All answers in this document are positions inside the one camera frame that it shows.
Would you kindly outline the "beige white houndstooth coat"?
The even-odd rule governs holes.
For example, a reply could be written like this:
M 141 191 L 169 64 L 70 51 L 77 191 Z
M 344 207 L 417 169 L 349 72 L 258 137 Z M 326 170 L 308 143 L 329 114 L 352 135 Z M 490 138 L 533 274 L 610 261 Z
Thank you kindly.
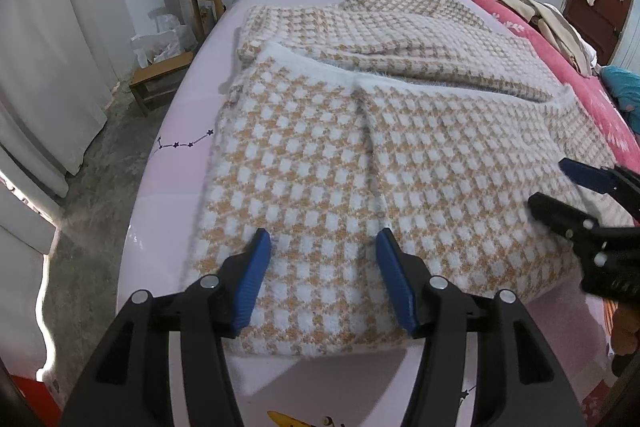
M 615 161 L 572 87 L 472 4 L 258 4 L 236 55 L 186 268 L 214 272 L 257 229 L 269 233 L 250 325 L 227 343 L 234 355 L 402 343 L 374 254 L 386 228 L 462 291 L 529 300 L 576 265 L 530 217 L 530 195 L 631 225 L 560 170 L 564 157 Z

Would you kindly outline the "pink floral blanket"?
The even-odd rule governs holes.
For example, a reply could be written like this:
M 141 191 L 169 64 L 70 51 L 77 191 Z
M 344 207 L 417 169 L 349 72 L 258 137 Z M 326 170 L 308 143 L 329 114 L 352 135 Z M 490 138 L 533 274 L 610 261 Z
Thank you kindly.
M 639 145 L 622 115 L 606 94 L 600 79 L 579 75 L 535 28 L 498 0 L 471 1 L 506 26 L 512 34 L 529 41 L 541 61 L 548 66 L 559 82 L 572 87 L 578 100 L 608 142 L 617 164 L 639 173 Z

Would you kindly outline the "teal blue garment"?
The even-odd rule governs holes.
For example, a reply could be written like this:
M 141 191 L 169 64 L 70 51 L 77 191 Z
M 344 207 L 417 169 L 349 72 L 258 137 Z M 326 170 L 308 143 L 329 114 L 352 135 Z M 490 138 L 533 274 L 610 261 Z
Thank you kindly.
M 632 132 L 639 134 L 640 77 L 612 65 L 602 67 L 600 77 Z

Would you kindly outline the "beige garment on bed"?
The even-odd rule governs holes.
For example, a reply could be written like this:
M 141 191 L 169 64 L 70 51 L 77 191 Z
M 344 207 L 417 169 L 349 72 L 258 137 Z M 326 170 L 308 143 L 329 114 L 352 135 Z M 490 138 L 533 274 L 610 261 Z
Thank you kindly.
M 553 5 L 537 0 L 498 0 L 550 43 L 584 77 L 593 73 L 592 49 L 580 33 Z

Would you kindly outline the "small wooden stool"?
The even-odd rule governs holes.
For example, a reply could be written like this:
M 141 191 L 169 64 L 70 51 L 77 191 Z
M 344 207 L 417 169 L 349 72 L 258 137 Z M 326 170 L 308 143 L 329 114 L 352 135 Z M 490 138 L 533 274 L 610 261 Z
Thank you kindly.
M 177 75 L 186 72 L 194 56 L 194 52 L 184 52 L 134 71 L 129 89 L 144 116 L 172 100 L 181 83 Z

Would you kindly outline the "white plastic bag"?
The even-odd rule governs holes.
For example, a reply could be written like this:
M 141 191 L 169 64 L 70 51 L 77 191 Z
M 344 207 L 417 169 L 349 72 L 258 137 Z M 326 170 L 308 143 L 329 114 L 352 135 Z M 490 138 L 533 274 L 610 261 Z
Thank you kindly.
M 175 15 L 159 15 L 155 17 L 155 23 L 155 34 L 135 35 L 130 39 L 132 52 L 140 68 L 194 51 L 198 46 L 198 39 L 192 28 L 180 23 Z

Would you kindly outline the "white curtain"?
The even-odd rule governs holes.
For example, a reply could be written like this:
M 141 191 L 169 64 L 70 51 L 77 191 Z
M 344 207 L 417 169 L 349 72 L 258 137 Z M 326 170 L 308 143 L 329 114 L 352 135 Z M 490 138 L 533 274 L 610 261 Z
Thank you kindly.
M 2 235 L 48 253 L 133 36 L 128 0 L 1 0 Z

